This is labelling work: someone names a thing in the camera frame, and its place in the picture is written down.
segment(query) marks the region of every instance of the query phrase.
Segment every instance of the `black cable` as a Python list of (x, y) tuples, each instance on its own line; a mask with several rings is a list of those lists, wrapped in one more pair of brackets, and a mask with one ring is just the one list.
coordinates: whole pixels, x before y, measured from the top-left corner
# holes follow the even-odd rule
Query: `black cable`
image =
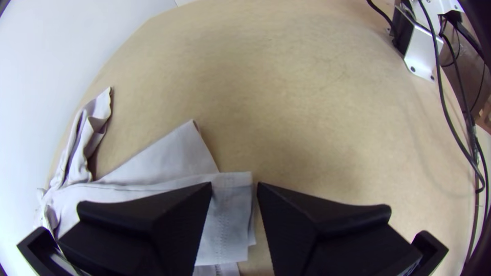
[(372, 7), (372, 9), (374, 9), (377, 13), (379, 13), (386, 21), (387, 23), (389, 23), (390, 25), (390, 30), (392, 32), (394, 32), (394, 37), (397, 37), (397, 30), (394, 26), (394, 24), (392, 23), (392, 20), (390, 20), (390, 18), (387, 16), (387, 14), (385, 14), (381, 9), (379, 9), (373, 2), (372, 0), (367, 0), (367, 3), (369, 6)]
[[(469, 137), (472, 137), (472, 136), (474, 136), (474, 131), (472, 130), (472, 126), (473, 126), (474, 123), (472, 122), (472, 116), (470, 116), (470, 113), (469, 113), (469, 105), (467, 105), (467, 96), (465, 95), (465, 92), (464, 92), (464, 85), (462, 83), (462, 78), (461, 78), (461, 75), (460, 75), (459, 65), (457, 65), (457, 57), (455, 56), (454, 49), (452, 47), (452, 44), (450, 43), (449, 38), (445, 34), (442, 34), (441, 37), (447, 43), (447, 46), (449, 47), (449, 50), (450, 50), (450, 55), (452, 56), (452, 64), (455, 67), (455, 73), (457, 75), (457, 80), (459, 81), (460, 92), (462, 93), (462, 99), (464, 101), (464, 110), (465, 110), (465, 113), (467, 114), (466, 115), (466, 118), (468, 120), (468, 123), (467, 123), (467, 132), (469, 134)], [(474, 148), (475, 148), (474, 143), (471, 143), (471, 149), (474, 149)]]
[(425, 17), (428, 21), (428, 24), (430, 26), (430, 31), (432, 34), (432, 38), (433, 38), (433, 48), (435, 51), (435, 62), (436, 62), (436, 75), (437, 75), (437, 79), (438, 79), (438, 90), (440, 92), (440, 101), (441, 101), (441, 107), (443, 109), (443, 115), (445, 116), (447, 124), (449, 125), (449, 128), (450, 128), (450, 132), (454, 136), (454, 139), (457, 142), (457, 145), (459, 146), (459, 148), (462, 151), (462, 153), (464, 154), (465, 158), (467, 159), (469, 164), (471, 164), (472, 168), (474, 169), (474, 171), (478, 175), (479, 180), (482, 182), (482, 187), (480, 187), (476, 190), (476, 194), (478, 194), (478, 193), (484, 191), (484, 186), (485, 186), (484, 177), (482, 177), (482, 174), (479, 172), (479, 168), (477, 167), (476, 163), (474, 162), (473, 157), (465, 149), (464, 144), (460, 140), (457, 132), (455, 131), (454, 125), (452, 124), (452, 121), (450, 119), (449, 112), (448, 112), (447, 106), (445, 104), (445, 97), (443, 95), (443, 85), (441, 83), (440, 60), (438, 57), (438, 44), (436, 42), (435, 29), (433, 28), (433, 25), (431, 24), (430, 16), (428, 15), (428, 11), (426, 10), (422, 0), (418, 0), (418, 1), (419, 1), (419, 4), (421, 5), (423, 12), (425, 14)]
[(484, 153), (482, 152), (481, 144), (479, 144), (479, 140), (477, 139), (477, 137), (476, 137), (476, 147), (477, 147), (477, 151), (479, 152), (479, 156), (481, 157), (482, 167), (484, 168), (484, 178), (486, 179), (486, 194), (485, 194), (485, 197), (486, 197), (485, 202), (486, 203), (484, 205), (484, 222), (486, 222), (487, 217), (489, 215), (489, 210), (488, 210), (488, 206), (489, 206), (489, 177), (487, 175), (486, 159), (484, 159)]
[(472, 110), (474, 110), (474, 107), (476, 107), (477, 100), (479, 99), (479, 96), (481, 95), (482, 84), (484, 83), (484, 73), (486, 73), (486, 63), (484, 63), (484, 60), (482, 62), (483, 62), (483, 65), (482, 65), (481, 84), (479, 85), (479, 91), (477, 92), (476, 99), (474, 100), (474, 103), (472, 104), (471, 113), (472, 113)]
[(453, 33), (454, 31), (455, 31), (455, 35), (457, 35), (457, 40), (458, 40), (458, 42), (459, 42), (459, 49), (457, 50), (457, 57), (456, 57), (454, 60), (452, 60), (452, 62), (450, 62), (449, 64), (442, 65), (442, 66), (441, 66), (442, 68), (443, 68), (443, 67), (449, 67), (449, 66), (452, 66), (452, 65), (453, 65), (455, 62), (457, 62), (457, 59), (458, 59), (458, 58), (459, 58), (459, 56), (460, 56), (460, 36), (459, 36), (459, 33), (457, 32), (457, 30), (455, 30), (455, 28), (454, 28), (454, 30), (452, 31), (452, 33)]

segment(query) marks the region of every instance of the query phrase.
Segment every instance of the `white cloth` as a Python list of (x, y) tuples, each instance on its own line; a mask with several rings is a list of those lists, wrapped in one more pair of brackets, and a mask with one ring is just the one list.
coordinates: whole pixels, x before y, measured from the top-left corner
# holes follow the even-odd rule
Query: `white cloth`
[(219, 173), (196, 124), (189, 121), (100, 180), (92, 181), (87, 158), (105, 134), (110, 93), (108, 88), (78, 113), (50, 188), (42, 191), (35, 226), (50, 229), (58, 238), (79, 221), (76, 205), (80, 201), (122, 202), (210, 181), (213, 197), (195, 274), (238, 275), (235, 262), (247, 260), (248, 246), (255, 244), (250, 220), (251, 173)]

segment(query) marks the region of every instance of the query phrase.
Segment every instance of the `white napkin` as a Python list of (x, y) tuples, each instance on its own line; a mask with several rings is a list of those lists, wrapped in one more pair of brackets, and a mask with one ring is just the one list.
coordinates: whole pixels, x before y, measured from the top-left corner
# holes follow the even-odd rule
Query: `white napkin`
[(250, 221), (250, 172), (219, 173), (196, 124), (189, 121), (105, 177), (92, 181), (87, 158), (105, 134), (110, 93), (108, 88), (78, 113), (50, 188), (43, 191), (35, 226), (51, 231), (57, 228), (52, 232), (61, 237), (79, 221), (76, 205), (82, 200), (122, 202), (211, 181), (213, 197), (195, 274), (238, 275), (235, 262), (247, 260), (248, 246), (255, 244)]

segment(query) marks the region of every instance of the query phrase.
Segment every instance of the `white wall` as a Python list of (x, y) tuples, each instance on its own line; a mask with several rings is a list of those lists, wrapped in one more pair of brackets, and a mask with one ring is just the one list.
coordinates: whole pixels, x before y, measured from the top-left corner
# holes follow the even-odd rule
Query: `white wall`
[(0, 17), (0, 263), (33, 272), (16, 244), (32, 231), (69, 118), (98, 70), (173, 0), (12, 0)]

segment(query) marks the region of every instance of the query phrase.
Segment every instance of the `beige table surface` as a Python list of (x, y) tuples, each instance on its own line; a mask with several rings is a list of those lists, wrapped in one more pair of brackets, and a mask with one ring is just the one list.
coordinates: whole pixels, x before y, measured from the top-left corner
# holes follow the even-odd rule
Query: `beige table surface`
[[(435, 275), (458, 274), (473, 216), (470, 167), (436, 84), (407, 71), (386, 25), (364, 0), (199, 0), (150, 19), (80, 104), (114, 87), (97, 177), (196, 119), (220, 171), (386, 203), (408, 241), (426, 229), (450, 249)], [(462, 134), (446, 78), (444, 86)], [(255, 230), (241, 273), (273, 275), (256, 204)]]

